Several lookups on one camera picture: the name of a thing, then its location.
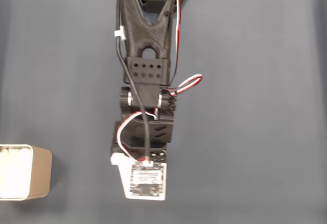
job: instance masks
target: black cable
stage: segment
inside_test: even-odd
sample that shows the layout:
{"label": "black cable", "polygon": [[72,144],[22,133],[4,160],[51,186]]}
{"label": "black cable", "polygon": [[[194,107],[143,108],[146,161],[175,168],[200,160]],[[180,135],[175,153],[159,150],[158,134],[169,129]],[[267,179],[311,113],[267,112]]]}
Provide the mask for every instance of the black cable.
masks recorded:
{"label": "black cable", "polygon": [[[117,4],[116,4],[116,30],[120,30],[120,22],[121,21],[121,0],[117,0]],[[149,128],[149,120],[148,120],[148,116],[145,113],[145,108],[144,108],[144,104],[142,102],[142,99],[138,93],[138,90],[136,88],[136,85],[133,81],[133,78],[131,76],[131,74],[129,73],[127,64],[124,60],[124,57],[122,55],[122,51],[121,51],[121,41],[120,38],[117,37],[116,38],[116,51],[117,51],[117,55],[118,58],[123,66],[124,72],[128,78],[128,81],[131,85],[131,89],[133,91],[133,93],[136,96],[136,99],[138,101],[139,104],[139,109],[142,112],[142,118],[143,118],[143,122],[144,122],[144,130],[145,130],[145,143],[144,143],[144,147],[145,147],[145,157],[146,160],[149,160],[150,158],[150,128]]]}

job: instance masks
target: red and white wire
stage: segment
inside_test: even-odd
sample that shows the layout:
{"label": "red and white wire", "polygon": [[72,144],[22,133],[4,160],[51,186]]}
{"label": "red and white wire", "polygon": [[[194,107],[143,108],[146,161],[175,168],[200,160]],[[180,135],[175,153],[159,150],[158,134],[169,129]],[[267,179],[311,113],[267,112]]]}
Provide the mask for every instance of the red and white wire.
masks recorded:
{"label": "red and white wire", "polygon": [[201,82],[202,78],[203,78],[202,74],[193,75],[192,77],[189,77],[184,82],[182,82],[177,88],[175,88],[175,89],[168,88],[167,90],[172,91],[172,92],[170,92],[170,94],[172,96],[179,95],[179,94],[185,92],[186,90],[188,90],[189,88],[197,85],[199,82]]}
{"label": "red and white wire", "polygon": [[[149,113],[149,112],[145,112],[147,115],[149,116],[153,116],[154,118],[156,118],[156,116],[152,113]],[[128,118],[125,119],[124,122],[122,122],[122,124],[119,126],[118,130],[117,130],[117,143],[119,145],[119,147],[121,148],[121,150],[123,150],[123,152],[129,156],[131,159],[133,159],[134,161],[137,161],[129,152],[128,150],[126,150],[126,148],[124,147],[124,145],[122,144],[122,141],[121,141],[121,135],[122,135],[122,131],[123,129],[126,127],[126,125],[132,121],[134,118],[136,118],[137,116],[141,115],[142,112],[141,111],[137,111],[133,114],[131,114]]]}

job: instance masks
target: ventilation hole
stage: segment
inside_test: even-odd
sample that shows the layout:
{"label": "ventilation hole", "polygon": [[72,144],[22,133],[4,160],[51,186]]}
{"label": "ventilation hole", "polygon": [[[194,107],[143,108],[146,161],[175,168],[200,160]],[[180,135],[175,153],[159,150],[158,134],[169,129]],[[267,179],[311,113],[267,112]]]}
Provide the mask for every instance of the ventilation hole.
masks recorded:
{"label": "ventilation hole", "polygon": [[165,128],[167,128],[167,126],[161,126],[159,128],[155,128],[154,130],[157,131],[157,132],[159,132],[160,130],[163,130]]}
{"label": "ventilation hole", "polygon": [[162,137],[162,136],[164,136],[166,133],[160,133],[160,134],[158,134],[158,135],[156,135],[156,136],[154,136],[156,139],[159,139],[160,137]]}

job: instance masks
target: gray table surface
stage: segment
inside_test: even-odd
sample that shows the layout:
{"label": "gray table surface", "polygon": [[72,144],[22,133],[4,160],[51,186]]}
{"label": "gray table surface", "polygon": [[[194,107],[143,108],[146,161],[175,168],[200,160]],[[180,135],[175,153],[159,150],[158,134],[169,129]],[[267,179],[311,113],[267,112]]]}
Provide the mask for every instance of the gray table surface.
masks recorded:
{"label": "gray table surface", "polygon": [[204,79],[156,202],[125,199],[110,164],[115,0],[1,0],[0,141],[54,160],[49,195],[0,203],[0,223],[326,223],[326,3],[185,1],[175,81]]}

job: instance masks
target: white label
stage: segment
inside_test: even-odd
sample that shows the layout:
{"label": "white label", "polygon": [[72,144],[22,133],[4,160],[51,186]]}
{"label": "white label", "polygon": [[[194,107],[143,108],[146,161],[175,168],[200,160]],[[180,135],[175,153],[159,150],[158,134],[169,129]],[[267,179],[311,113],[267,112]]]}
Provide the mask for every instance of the white label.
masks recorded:
{"label": "white label", "polygon": [[133,184],[162,184],[162,172],[160,170],[135,170]]}

